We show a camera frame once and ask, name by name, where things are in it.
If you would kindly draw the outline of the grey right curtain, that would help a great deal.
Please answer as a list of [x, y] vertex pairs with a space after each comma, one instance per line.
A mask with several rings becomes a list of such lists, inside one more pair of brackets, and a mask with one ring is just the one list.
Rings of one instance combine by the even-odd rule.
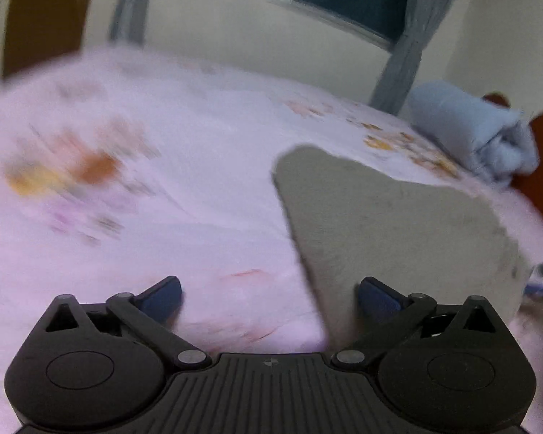
[[420, 67], [423, 52], [448, 13], [453, 0], [407, 0], [405, 26], [372, 93], [370, 106], [397, 115]]

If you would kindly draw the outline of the grey left curtain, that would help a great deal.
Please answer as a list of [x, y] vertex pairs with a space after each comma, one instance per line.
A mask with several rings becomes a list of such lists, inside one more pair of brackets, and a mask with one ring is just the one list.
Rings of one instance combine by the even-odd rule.
[[110, 42], [144, 44], [149, 1], [117, 0], [110, 20]]

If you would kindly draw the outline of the pink floral bed sheet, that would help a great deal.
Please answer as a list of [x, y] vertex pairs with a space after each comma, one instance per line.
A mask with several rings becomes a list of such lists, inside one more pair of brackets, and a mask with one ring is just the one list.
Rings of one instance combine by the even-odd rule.
[[531, 264], [543, 219], [459, 170], [403, 120], [324, 90], [133, 47], [0, 85], [0, 433], [13, 356], [59, 294], [98, 303], [167, 275], [205, 350], [315, 352], [327, 334], [273, 186], [314, 145], [400, 180], [488, 198]]

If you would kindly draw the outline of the grey curtain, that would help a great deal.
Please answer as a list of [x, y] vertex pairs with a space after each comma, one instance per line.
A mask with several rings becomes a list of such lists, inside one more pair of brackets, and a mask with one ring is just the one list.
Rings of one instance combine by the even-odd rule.
[[407, 0], [405, 26], [372, 93], [370, 106], [397, 115], [420, 67], [423, 52], [448, 13], [453, 0]]
[[110, 42], [144, 44], [149, 1], [117, 0], [110, 20]]

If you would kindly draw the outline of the rolled light blue blanket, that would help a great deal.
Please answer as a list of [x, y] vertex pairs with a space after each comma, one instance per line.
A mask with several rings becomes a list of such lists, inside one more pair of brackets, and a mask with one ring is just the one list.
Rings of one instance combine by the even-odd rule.
[[474, 97], [446, 81], [411, 90], [406, 104], [415, 130], [481, 180], [508, 186], [539, 166], [535, 137], [522, 112]]

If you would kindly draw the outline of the grey-green pants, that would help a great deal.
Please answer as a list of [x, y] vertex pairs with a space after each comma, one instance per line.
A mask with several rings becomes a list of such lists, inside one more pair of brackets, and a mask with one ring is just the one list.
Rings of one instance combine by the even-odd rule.
[[331, 348], [375, 324], [362, 322], [355, 299], [367, 276], [440, 304], [481, 295], [512, 322], [530, 267], [488, 200], [395, 180], [312, 146], [281, 156], [273, 183]]

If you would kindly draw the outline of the brown wooden door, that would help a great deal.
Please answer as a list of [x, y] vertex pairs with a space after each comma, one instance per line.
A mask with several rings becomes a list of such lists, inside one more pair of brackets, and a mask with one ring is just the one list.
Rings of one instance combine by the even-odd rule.
[[9, 77], [79, 50], [90, 0], [9, 0], [3, 70]]

